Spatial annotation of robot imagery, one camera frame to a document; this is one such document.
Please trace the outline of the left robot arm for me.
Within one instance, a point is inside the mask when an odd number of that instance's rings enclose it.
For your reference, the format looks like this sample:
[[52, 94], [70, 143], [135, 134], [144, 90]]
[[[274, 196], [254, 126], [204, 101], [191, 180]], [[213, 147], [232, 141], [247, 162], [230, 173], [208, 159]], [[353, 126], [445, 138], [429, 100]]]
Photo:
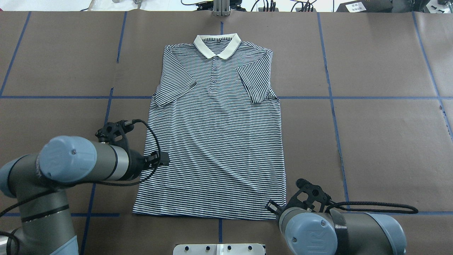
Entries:
[[168, 166], [169, 155], [149, 156], [127, 144], [89, 141], [82, 137], [52, 138], [37, 154], [23, 155], [1, 167], [1, 191], [17, 203], [21, 227], [1, 232], [2, 255], [78, 255], [66, 190], [97, 183], [127, 187], [137, 185], [142, 171], [155, 173]]

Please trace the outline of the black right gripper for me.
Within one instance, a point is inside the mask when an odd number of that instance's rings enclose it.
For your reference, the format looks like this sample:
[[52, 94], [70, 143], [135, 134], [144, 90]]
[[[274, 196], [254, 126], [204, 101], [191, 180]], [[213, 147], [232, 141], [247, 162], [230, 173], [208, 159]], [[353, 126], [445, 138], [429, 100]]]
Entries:
[[265, 205], [265, 208], [267, 211], [274, 214], [276, 217], [280, 217], [288, 209], [288, 206], [287, 205], [281, 206], [274, 200], [270, 199]]

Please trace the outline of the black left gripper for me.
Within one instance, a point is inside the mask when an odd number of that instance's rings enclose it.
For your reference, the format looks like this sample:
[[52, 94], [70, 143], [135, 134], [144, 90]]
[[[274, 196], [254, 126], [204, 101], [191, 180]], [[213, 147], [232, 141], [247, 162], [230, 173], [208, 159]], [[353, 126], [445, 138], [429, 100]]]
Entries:
[[141, 155], [133, 151], [133, 179], [136, 179], [144, 170], [156, 169], [159, 166], [169, 166], [170, 156], [168, 152], [154, 151], [150, 155]]

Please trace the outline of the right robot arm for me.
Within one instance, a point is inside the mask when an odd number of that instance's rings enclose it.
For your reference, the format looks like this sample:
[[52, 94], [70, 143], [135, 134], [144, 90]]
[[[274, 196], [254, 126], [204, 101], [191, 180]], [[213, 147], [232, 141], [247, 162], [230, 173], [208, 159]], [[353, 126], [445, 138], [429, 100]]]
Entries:
[[310, 212], [269, 200], [278, 227], [295, 255], [405, 255], [407, 239], [398, 221], [384, 214]]

